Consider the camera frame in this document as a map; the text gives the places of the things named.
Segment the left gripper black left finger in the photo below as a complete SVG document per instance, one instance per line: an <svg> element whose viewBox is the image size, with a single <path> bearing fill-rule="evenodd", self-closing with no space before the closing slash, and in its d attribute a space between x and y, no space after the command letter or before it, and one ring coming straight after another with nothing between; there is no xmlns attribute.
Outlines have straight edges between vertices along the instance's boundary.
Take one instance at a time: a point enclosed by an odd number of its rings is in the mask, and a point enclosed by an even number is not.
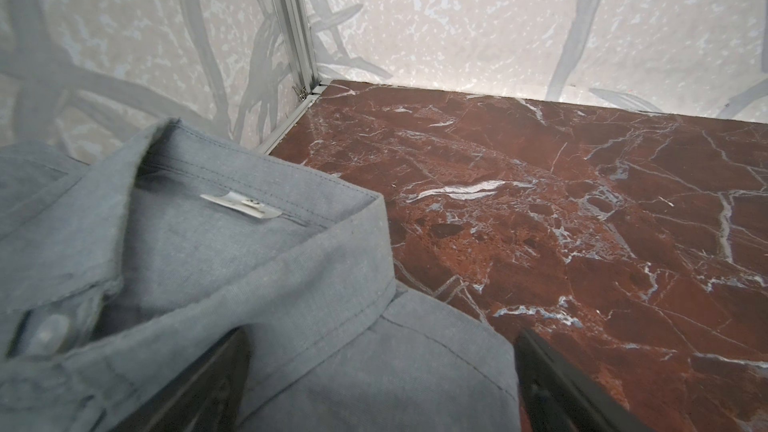
<svg viewBox="0 0 768 432"><path fill-rule="evenodd" d="M116 431L233 431L249 370L246 332L233 329Z"/></svg>

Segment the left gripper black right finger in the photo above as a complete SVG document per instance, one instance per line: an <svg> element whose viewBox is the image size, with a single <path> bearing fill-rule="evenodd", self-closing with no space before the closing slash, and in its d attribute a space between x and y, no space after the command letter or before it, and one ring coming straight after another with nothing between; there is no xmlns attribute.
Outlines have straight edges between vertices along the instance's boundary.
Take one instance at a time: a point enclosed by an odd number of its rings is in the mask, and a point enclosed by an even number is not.
<svg viewBox="0 0 768 432"><path fill-rule="evenodd" d="M520 393L534 431L650 429L534 331L518 334L514 352Z"/></svg>

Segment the grey long sleeve shirt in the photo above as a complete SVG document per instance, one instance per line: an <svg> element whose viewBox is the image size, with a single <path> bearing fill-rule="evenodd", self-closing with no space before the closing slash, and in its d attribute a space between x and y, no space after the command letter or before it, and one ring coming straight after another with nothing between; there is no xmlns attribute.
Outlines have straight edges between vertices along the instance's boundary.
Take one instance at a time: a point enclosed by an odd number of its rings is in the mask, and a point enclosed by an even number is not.
<svg viewBox="0 0 768 432"><path fill-rule="evenodd" d="M168 120L1 150L1 427L107 431L228 332L239 431L516 431L512 345L395 276L385 201Z"/></svg>

